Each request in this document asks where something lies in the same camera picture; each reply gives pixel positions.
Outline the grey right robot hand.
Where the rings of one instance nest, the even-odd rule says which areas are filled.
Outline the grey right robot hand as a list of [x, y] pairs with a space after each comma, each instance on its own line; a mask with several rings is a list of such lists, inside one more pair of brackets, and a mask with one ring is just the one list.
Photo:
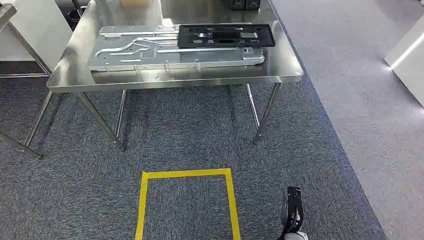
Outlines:
[[304, 221], [301, 189], [295, 186], [287, 187], [287, 200], [281, 211], [281, 235], [297, 233]]

